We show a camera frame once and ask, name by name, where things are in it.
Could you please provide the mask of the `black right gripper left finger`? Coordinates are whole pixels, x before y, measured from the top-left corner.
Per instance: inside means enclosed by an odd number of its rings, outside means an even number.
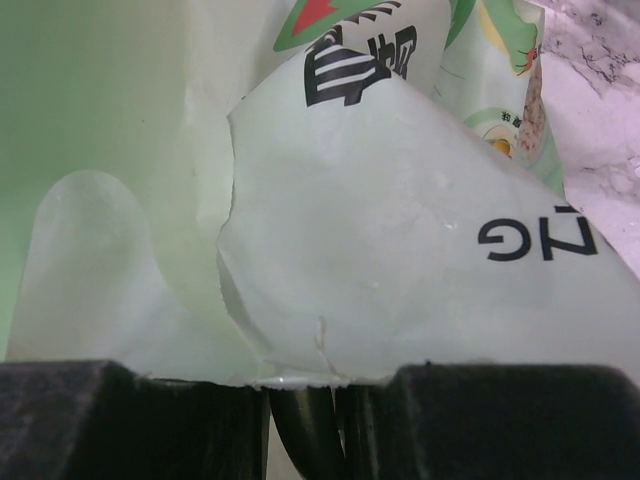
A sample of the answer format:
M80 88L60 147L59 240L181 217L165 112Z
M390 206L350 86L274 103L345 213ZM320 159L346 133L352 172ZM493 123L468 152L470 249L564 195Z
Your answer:
M112 361L1 366L4 479L263 479L251 387L149 379Z

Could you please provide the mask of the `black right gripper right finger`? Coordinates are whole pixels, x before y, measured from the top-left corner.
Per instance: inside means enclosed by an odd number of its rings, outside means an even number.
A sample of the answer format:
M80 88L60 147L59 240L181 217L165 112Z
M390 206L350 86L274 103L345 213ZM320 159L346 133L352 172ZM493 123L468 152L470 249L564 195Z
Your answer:
M639 390L595 365L435 365L344 393L355 479L635 479Z

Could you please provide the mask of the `silver metal scoop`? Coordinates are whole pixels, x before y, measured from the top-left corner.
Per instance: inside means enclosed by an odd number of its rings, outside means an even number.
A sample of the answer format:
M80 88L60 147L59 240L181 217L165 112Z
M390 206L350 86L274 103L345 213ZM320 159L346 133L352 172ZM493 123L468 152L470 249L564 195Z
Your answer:
M329 387L269 389L280 440L303 479L347 479L345 454Z

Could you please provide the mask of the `green cat litter bag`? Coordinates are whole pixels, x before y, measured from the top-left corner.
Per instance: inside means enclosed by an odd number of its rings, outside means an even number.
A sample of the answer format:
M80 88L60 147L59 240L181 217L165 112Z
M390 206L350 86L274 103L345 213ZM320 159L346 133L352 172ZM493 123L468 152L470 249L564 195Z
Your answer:
M1 356L222 384L639 375L527 1L5 1Z

